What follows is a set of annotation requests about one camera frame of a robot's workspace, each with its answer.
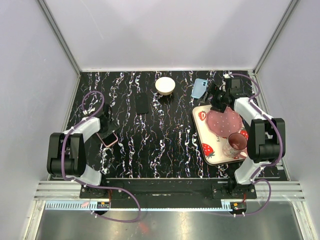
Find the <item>light blue phone case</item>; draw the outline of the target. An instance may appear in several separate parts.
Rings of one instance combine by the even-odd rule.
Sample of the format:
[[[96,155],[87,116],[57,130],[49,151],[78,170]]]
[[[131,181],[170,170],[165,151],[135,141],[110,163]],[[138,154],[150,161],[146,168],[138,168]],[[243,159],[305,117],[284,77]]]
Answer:
[[[207,91],[208,81],[206,79],[196,78],[194,81],[191,97],[200,99]]]

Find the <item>black smartphone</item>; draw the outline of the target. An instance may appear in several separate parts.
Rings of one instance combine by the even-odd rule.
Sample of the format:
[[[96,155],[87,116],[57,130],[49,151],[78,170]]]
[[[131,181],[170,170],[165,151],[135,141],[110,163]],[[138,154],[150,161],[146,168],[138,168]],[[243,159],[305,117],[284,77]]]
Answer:
[[[135,95],[135,110],[137,115],[147,114],[149,112],[148,96],[145,92]]]

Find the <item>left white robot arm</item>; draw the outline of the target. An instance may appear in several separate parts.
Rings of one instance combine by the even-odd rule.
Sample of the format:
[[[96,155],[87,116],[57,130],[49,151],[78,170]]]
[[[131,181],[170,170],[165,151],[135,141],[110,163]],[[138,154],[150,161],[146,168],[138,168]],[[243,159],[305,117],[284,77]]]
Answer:
[[[108,193],[108,186],[101,181],[102,174],[87,164],[85,142],[94,139],[110,148],[119,141],[118,129],[119,125],[112,118],[112,108],[105,103],[102,111],[94,117],[84,117],[78,126],[52,133],[49,137],[47,172],[61,177],[64,166],[66,178],[91,185],[90,192],[97,198],[103,198]]]

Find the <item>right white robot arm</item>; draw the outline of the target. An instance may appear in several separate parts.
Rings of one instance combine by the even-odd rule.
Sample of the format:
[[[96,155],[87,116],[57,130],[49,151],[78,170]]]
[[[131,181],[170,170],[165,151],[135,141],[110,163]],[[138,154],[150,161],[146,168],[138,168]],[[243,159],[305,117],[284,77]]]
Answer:
[[[227,81],[226,90],[211,83],[204,97],[207,100],[212,96],[212,110],[224,113],[230,107],[249,124],[247,157],[235,170],[234,181],[227,185],[228,195],[235,199],[244,194],[244,185],[254,184],[260,172],[277,165],[286,152],[285,121],[265,113],[254,103],[254,97],[242,93],[238,86],[231,79]]]

